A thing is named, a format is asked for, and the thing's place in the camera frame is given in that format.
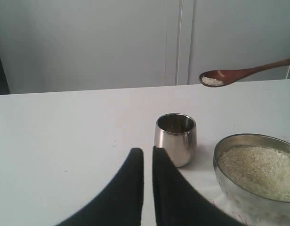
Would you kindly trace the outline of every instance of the steel bowl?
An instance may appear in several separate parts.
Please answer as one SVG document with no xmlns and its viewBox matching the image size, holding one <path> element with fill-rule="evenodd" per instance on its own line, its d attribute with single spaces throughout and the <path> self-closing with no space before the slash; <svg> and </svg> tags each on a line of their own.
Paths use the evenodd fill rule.
<svg viewBox="0 0 290 226">
<path fill-rule="evenodd" d="M 272 200 L 250 192 L 233 182 L 218 165 L 218 159 L 233 147 L 261 146 L 281 150 L 290 154 L 290 144 L 274 137 L 260 134 L 236 134 L 228 136 L 215 147 L 213 167 L 222 191 L 237 207 L 259 218 L 284 220 L 290 218 L 290 202 Z"/>
</svg>

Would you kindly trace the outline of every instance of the metal cup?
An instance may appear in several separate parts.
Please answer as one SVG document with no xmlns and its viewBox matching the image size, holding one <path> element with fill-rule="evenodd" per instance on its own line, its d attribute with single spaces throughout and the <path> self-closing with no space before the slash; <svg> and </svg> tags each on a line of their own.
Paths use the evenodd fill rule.
<svg viewBox="0 0 290 226">
<path fill-rule="evenodd" d="M 196 123 L 187 115 L 165 114 L 158 118 L 154 145 L 164 148 L 176 167 L 186 165 L 196 149 Z"/>
</svg>

